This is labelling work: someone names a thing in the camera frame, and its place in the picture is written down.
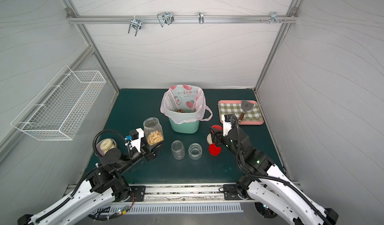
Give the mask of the red jar lid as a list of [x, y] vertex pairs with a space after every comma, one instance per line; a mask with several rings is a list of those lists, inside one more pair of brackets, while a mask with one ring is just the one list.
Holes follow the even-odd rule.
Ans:
[[220, 126], [220, 125], [213, 125], [212, 128], [216, 129], [216, 130], [219, 130], [219, 131], [223, 131], [223, 127]]
[[221, 147], [218, 147], [216, 146], [215, 143], [211, 144], [209, 146], [209, 153], [212, 155], [212, 156], [217, 156], [221, 153], [222, 151], [222, 148]]

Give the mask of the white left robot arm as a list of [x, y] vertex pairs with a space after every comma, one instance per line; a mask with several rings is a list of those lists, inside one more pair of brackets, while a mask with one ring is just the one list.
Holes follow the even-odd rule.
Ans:
[[123, 174], [139, 161], [154, 160], [164, 140], [151, 145], [145, 137], [144, 131], [139, 128], [122, 137], [127, 147], [127, 153], [123, 153], [118, 147], [114, 147], [100, 153], [99, 138], [104, 133], [114, 133], [114, 130], [102, 130], [93, 139], [93, 150], [99, 158], [99, 163], [91, 171], [87, 172], [75, 188], [62, 197], [52, 206], [34, 215], [23, 215], [17, 221], [19, 225], [73, 225], [85, 217], [96, 221], [109, 221], [119, 218], [133, 206], [123, 207], [117, 212], [104, 218], [100, 214], [92, 215], [92, 212], [112, 202], [141, 201], [142, 191], [136, 191], [127, 183]]

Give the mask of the beige jar lid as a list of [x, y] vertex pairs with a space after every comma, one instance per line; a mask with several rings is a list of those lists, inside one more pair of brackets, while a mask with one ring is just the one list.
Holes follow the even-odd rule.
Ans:
[[207, 142], [208, 142], [209, 145], [211, 145], [213, 143], [211, 134], [209, 134], [207, 136]]

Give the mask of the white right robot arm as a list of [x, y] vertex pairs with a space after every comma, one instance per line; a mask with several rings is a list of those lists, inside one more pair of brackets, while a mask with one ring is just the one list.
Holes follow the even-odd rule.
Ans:
[[243, 172], [235, 189], [243, 200], [254, 200], [263, 217], [279, 216], [290, 225], [335, 225], [338, 213], [305, 195], [240, 128], [238, 118], [225, 115], [223, 127], [210, 128], [213, 145], [225, 147]]

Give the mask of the glass peanut jar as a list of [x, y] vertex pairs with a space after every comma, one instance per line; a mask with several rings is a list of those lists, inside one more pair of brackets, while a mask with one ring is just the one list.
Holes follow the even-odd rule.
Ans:
[[200, 144], [193, 143], [189, 146], [188, 152], [189, 152], [189, 157], [192, 160], [199, 160], [202, 156], [203, 149]]

